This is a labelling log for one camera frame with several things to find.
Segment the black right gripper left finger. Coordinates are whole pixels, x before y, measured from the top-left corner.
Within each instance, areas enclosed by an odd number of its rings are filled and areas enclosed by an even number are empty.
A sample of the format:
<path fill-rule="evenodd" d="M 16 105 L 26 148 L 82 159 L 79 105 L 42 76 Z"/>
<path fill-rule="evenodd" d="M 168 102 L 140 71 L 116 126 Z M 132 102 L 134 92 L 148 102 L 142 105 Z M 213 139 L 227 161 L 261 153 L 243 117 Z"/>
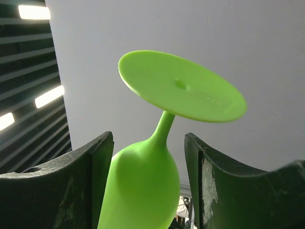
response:
<path fill-rule="evenodd" d="M 113 148 L 107 131 L 46 163 L 2 174 L 1 228 L 97 228 Z"/>

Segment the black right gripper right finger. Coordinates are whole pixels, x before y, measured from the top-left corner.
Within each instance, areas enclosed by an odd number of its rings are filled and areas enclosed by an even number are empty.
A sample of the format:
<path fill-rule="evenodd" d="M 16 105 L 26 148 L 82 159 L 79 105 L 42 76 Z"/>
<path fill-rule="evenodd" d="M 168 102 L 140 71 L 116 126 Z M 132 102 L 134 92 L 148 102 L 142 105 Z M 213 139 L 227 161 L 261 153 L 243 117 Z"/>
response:
<path fill-rule="evenodd" d="M 304 228 L 303 160 L 267 172 L 219 152 L 192 133 L 185 136 L 184 151 L 198 228 Z"/>

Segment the green plastic wine glass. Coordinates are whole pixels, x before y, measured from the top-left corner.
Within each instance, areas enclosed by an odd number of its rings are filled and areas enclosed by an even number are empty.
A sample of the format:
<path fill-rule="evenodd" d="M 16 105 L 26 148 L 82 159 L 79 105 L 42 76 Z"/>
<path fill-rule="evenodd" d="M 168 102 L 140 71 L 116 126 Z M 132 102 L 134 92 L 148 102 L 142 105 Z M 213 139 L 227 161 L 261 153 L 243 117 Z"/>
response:
<path fill-rule="evenodd" d="M 112 157 L 98 228 L 167 229 L 180 197 L 179 172 L 167 147 L 174 118 L 231 122 L 245 114 L 246 100 L 211 70 L 164 52 L 126 53 L 118 71 L 135 94 L 163 114 L 149 138 Z"/>

